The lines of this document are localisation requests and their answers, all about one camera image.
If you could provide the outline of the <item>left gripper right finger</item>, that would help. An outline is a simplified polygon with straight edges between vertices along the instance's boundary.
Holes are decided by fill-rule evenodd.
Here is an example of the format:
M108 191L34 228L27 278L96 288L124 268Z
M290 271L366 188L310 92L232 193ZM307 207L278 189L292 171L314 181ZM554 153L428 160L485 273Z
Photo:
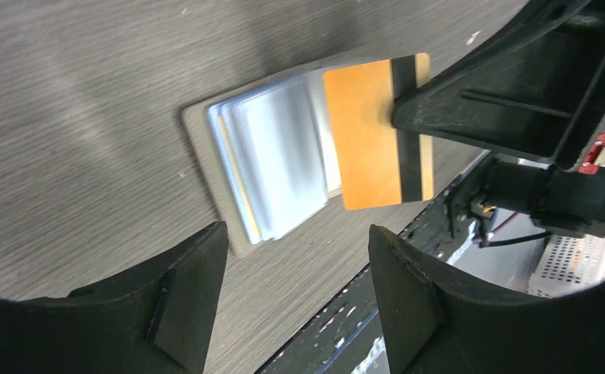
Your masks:
M540 298L479 279L382 226L368 252L393 373L605 373L605 281Z

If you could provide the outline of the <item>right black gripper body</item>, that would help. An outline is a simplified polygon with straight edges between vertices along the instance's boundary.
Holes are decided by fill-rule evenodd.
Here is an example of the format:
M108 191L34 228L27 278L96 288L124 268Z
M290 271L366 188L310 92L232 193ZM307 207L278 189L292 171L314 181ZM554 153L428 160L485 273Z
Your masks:
M605 81L596 91L605 106ZM582 238L605 237L605 108L596 117L580 165L565 171L515 164L489 154L447 197L447 217L453 231L463 221L479 221L481 246L495 246L486 237L486 223L496 208L529 216L546 234Z

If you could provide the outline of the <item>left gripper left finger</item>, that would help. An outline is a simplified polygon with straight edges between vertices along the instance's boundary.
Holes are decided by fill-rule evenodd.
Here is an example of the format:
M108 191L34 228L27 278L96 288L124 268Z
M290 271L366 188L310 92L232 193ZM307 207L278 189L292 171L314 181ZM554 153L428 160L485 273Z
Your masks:
M0 298L0 373L202 373L227 258L219 221L64 298Z

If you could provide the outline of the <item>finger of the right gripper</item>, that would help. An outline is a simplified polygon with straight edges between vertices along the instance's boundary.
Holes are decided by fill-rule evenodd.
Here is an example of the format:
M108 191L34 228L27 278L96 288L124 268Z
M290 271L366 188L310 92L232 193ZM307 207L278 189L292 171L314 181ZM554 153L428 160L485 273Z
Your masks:
M395 101L396 129L591 168L605 147L605 1L530 1L477 49Z

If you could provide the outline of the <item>orange card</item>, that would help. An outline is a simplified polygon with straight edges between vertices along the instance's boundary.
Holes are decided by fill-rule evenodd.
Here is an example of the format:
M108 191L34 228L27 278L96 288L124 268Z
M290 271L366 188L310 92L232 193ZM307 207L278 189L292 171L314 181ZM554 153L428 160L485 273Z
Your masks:
M432 200L433 139L393 125L394 101L430 80L418 53L329 69L321 76L346 210Z

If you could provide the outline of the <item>grey blue card holder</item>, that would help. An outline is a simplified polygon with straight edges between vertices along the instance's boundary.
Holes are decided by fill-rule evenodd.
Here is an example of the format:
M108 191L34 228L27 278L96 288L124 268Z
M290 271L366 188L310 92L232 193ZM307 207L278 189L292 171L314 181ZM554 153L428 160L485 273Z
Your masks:
M355 48L304 62L184 108L181 114L238 257L322 210L341 192L323 74L372 62Z

